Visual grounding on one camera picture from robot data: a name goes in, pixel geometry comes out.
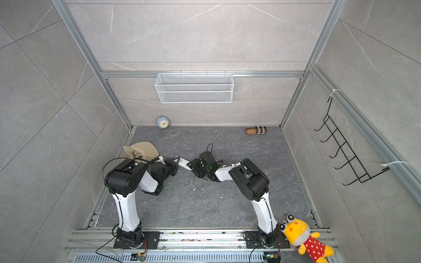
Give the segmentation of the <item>white remote control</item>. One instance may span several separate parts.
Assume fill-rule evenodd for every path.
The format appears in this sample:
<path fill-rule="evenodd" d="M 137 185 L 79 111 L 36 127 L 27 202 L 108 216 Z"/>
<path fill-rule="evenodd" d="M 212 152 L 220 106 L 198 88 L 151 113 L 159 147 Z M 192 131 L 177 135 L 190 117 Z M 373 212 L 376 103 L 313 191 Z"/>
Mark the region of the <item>white remote control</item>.
<path fill-rule="evenodd" d="M 179 159 L 178 166 L 190 171 L 191 168 L 188 166 L 188 164 L 189 164 L 188 160 L 185 160 L 183 158 Z"/>

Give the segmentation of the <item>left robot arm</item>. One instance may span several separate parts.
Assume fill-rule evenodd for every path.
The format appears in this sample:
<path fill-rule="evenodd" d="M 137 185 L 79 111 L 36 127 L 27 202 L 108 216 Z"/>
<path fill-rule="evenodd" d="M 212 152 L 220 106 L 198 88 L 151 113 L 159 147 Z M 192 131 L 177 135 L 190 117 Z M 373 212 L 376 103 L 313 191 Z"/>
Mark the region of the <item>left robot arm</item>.
<path fill-rule="evenodd" d="M 180 158 L 148 161 L 141 157 L 120 158 L 122 162 L 103 176 L 104 185 L 113 195 L 119 216 L 117 239 L 138 247 L 144 240 L 136 207 L 136 190 L 158 196 L 169 176 L 175 176 Z"/>

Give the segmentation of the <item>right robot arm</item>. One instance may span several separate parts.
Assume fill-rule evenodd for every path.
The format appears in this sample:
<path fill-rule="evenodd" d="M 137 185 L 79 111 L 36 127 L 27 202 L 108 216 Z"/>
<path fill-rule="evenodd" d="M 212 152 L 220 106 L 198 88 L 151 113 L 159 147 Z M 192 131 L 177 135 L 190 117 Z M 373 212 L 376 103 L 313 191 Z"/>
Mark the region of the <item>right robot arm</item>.
<path fill-rule="evenodd" d="M 186 164 L 198 178 L 221 183 L 233 181 L 246 199 L 251 201 L 257 216 L 260 239 L 272 246 L 277 237 L 277 221 L 269 201 L 269 178 L 248 158 L 231 165 L 219 165 L 211 152 L 206 151 Z"/>

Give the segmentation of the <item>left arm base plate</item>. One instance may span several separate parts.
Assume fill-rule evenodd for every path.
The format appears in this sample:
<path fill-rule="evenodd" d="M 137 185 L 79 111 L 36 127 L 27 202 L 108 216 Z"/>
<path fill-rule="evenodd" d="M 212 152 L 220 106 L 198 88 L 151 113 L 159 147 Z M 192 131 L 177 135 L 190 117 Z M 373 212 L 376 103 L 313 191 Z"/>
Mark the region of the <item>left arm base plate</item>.
<path fill-rule="evenodd" d="M 157 249 L 161 232 L 122 232 L 117 234 L 114 249 Z"/>

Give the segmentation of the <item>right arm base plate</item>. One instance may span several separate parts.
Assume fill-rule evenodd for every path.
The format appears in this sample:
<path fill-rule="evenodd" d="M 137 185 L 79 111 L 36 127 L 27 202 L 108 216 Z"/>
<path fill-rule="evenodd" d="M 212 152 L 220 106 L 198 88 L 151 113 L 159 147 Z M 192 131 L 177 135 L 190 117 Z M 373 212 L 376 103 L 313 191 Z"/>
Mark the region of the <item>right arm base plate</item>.
<path fill-rule="evenodd" d="M 291 247 L 286 236 L 277 230 L 274 230 L 270 235 L 261 231 L 245 231 L 242 234 L 247 248 L 287 249 Z"/>

